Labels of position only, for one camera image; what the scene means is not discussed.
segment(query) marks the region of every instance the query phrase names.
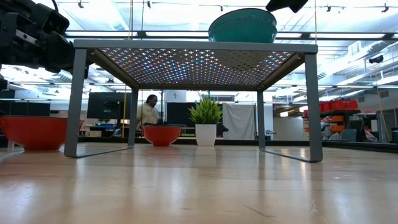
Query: wooden floor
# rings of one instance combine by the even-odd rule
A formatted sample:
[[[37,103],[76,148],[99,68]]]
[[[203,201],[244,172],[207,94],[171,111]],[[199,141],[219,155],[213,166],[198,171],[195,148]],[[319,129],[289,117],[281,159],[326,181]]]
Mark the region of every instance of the wooden floor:
[[[397,223],[397,154],[325,148],[324,155],[308,164],[251,146],[148,144],[78,160],[2,154],[0,223]]]

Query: perforated tabletop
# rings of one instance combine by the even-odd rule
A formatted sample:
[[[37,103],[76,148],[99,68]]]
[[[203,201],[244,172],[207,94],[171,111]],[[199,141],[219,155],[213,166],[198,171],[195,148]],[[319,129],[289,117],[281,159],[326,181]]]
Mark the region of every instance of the perforated tabletop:
[[[265,90],[316,45],[154,40],[76,40],[89,58],[136,88]]]

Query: teal bowl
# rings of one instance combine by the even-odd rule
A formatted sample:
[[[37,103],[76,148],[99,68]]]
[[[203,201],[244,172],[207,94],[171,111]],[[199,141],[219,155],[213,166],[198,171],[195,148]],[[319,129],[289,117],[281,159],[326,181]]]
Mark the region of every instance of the teal bowl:
[[[276,27],[276,19],[274,15],[272,15],[270,12],[262,9],[247,8],[238,9],[223,14],[210,25],[209,32],[226,22],[236,21],[240,19],[259,19],[262,21],[267,21]]]
[[[225,22],[209,30],[213,42],[273,43],[277,29],[268,21],[260,19],[238,19]]]

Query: metal table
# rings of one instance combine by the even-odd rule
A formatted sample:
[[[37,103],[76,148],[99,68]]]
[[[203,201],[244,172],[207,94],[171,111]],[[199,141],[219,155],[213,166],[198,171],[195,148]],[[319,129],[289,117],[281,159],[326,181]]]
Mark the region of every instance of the metal table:
[[[68,112],[65,155],[77,154],[81,95],[86,59],[94,61],[132,89],[130,127],[137,121],[138,90],[256,91],[259,136],[264,132],[263,92],[305,62],[310,158],[287,156],[307,162],[322,161],[322,139],[317,80],[317,45],[188,42],[154,40],[76,40],[75,63]],[[128,148],[134,147],[134,131]],[[265,138],[259,148],[266,151]]]

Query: potted plant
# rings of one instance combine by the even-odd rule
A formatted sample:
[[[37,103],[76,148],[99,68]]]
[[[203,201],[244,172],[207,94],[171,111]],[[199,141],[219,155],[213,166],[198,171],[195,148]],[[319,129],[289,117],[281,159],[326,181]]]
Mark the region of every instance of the potted plant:
[[[223,112],[218,104],[210,98],[202,96],[196,108],[189,109],[190,119],[195,123],[195,136],[198,146],[214,146],[216,141],[217,123]]]

